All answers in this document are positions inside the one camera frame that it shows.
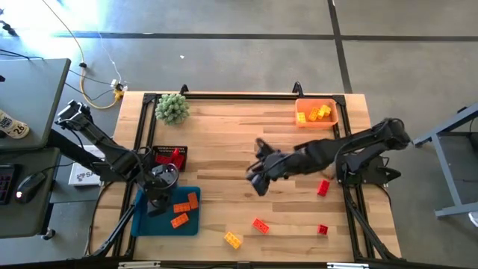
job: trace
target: wooden tabletop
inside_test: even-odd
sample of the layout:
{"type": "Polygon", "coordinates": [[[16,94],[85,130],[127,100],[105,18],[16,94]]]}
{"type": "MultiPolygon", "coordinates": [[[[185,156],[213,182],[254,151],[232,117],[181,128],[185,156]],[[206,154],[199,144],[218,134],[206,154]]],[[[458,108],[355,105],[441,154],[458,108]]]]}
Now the wooden tabletop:
{"type": "MultiPolygon", "coordinates": [[[[132,149],[144,92],[127,92],[114,140],[132,149]]],[[[370,128],[364,95],[346,95],[352,132],[370,128]]],[[[298,129],[294,125],[294,101],[189,100],[190,117],[180,126],[157,122],[153,145],[188,146],[187,168],[180,185],[202,190],[199,234],[182,237],[139,237],[135,259],[182,261],[351,262],[350,235],[342,190],[331,181],[326,197],[316,195],[324,174],[294,176],[271,182],[269,192],[259,197],[245,180],[245,169],[255,161],[255,139],[262,137],[272,147],[291,151],[308,140],[333,138],[332,130],[298,129]],[[263,220],[269,233],[252,227],[263,220]],[[329,227],[317,234],[317,225],[329,227]],[[227,232],[243,244],[234,250],[223,239],[227,232]]],[[[141,146],[146,142],[150,116],[141,146]]],[[[92,247],[97,249],[116,226],[125,184],[115,183],[99,203],[92,247]]],[[[377,186],[364,185],[370,225],[388,249],[400,256],[400,248],[388,198],[377,186]]],[[[365,253],[364,238],[358,239],[365,253]]],[[[123,246],[128,240],[127,227],[123,246]]]]}

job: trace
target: orange tray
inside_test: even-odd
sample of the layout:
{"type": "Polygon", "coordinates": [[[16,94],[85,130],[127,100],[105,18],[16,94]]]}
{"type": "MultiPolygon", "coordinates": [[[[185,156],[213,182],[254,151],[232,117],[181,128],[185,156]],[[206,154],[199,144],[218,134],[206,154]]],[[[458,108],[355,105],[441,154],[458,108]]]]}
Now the orange tray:
{"type": "Polygon", "coordinates": [[[338,122],[337,105],[333,99],[309,99],[301,98],[296,100],[296,125],[297,127],[309,127],[317,129],[328,129],[338,122]],[[332,110],[330,115],[323,117],[320,120],[310,121],[308,115],[312,112],[312,108],[321,108],[322,105],[328,105],[332,110]],[[303,112],[305,114],[305,123],[300,123],[297,120],[297,113],[303,112]]]}

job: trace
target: red lego brick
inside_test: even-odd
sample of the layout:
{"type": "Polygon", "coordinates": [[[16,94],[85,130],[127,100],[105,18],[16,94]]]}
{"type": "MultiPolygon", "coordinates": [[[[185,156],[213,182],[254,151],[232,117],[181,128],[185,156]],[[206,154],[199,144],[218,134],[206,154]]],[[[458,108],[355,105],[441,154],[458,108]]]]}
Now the red lego brick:
{"type": "Polygon", "coordinates": [[[317,188],[317,195],[325,196],[327,191],[329,190],[330,182],[322,179],[322,182],[319,184],[319,188],[317,188]]]}
{"type": "Polygon", "coordinates": [[[178,168],[178,170],[180,170],[183,161],[184,161],[184,156],[183,156],[183,155],[178,155],[178,156],[173,160],[173,164],[176,166],[176,168],[178,168]]]}
{"type": "Polygon", "coordinates": [[[170,164],[171,163],[171,158],[162,156],[162,155],[157,155],[155,161],[159,164],[170,164]]]}
{"type": "Polygon", "coordinates": [[[171,161],[174,161],[176,158],[178,158],[178,156],[179,156],[179,149],[175,148],[173,153],[171,154],[171,161]]]}
{"type": "Polygon", "coordinates": [[[254,228],[258,229],[259,232],[262,232],[263,234],[267,234],[267,231],[269,231],[269,226],[267,226],[266,223],[263,223],[259,219],[255,219],[252,225],[254,226],[254,228]]]}
{"type": "Polygon", "coordinates": [[[173,228],[176,229],[188,221],[189,221],[189,217],[187,217],[186,213],[183,213],[183,214],[180,214],[178,217],[174,218],[173,220],[171,220],[171,224],[173,225],[173,228]]]}
{"type": "Polygon", "coordinates": [[[317,228],[317,232],[320,233],[321,235],[327,235],[327,230],[329,227],[320,224],[319,227],[317,228]]]}
{"type": "Polygon", "coordinates": [[[191,209],[196,209],[199,207],[199,202],[197,200],[197,196],[196,196],[196,193],[189,193],[187,195],[187,199],[189,200],[189,205],[191,207],[191,209]]]}
{"type": "Polygon", "coordinates": [[[180,204],[173,205],[174,213],[187,212],[187,211],[190,211],[190,210],[191,210],[191,207],[189,206],[188,202],[183,202],[183,203],[180,203],[180,204]]]}

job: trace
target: concrete floor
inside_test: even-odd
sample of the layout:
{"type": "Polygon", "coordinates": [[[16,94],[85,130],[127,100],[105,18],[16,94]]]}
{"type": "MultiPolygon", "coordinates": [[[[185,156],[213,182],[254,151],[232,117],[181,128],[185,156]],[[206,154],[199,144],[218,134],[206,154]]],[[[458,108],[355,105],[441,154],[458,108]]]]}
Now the concrete floor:
{"type": "MultiPolygon", "coordinates": [[[[16,28],[20,38],[3,32],[0,48],[45,58],[70,58],[72,69],[79,71],[80,54],[73,39],[49,36],[64,28],[43,3],[32,1],[25,9],[15,2],[0,1],[0,7],[6,8],[0,19],[16,28]]],[[[74,31],[332,34],[327,0],[49,3],[74,31]]],[[[335,5],[342,34],[478,36],[473,27],[478,23],[474,13],[478,2],[474,0],[335,0],[335,5]]],[[[100,39],[79,41],[90,77],[102,81],[117,77],[100,39]]],[[[178,90],[186,83],[191,90],[288,92],[298,80],[307,92],[344,92],[333,40],[104,39],[103,43],[130,90],[178,90]]],[[[344,41],[344,53],[352,90],[366,95],[372,122],[399,117],[409,134],[417,137],[478,101],[476,44],[344,41]]],[[[72,73],[67,81],[78,86],[78,76],[72,73]]],[[[85,88],[97,96],[108,86],[86,81],[85,88]]],[[[60,103],[65,105],[71,99],[82,97],[65,87],[60,103]]],[[[107,95],[97,103],[110,101],[107,95]]],[[[93,109],[95,122],[109,135],[118,110],[119,106],[107,111],[93,109]]],[[[478,228],[464,215],[436,220],[433,214],[433,210],[451,205],[433,148],[409,147],[388,155],[392,157],[389,165],[403,173],[389,188],[403,257],[477,268],[478,228]]],[[[68,175],[68,169],[61,169],[58,180],[67,180],[68,175]]],[[[74,190],[71,195],[78,196],[74,190]]],[[[93,202],[55,206],[51,226],[58,235],[47,242],[37,237],[1,240],[0,265],[80,257],[92,210],[93,202]]]]}

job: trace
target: green plant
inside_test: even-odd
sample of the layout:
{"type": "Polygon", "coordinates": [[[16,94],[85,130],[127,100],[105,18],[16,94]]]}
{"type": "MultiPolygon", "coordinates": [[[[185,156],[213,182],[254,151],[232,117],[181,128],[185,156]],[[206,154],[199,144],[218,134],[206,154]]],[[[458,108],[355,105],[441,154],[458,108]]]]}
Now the green plant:
{"type": "Polygon", "coordinates": [[[189,104],[181,94],[163,94],[156,107],[156,119],[163,120],[166,125],[182,123],[189,116],[189,104]]]}

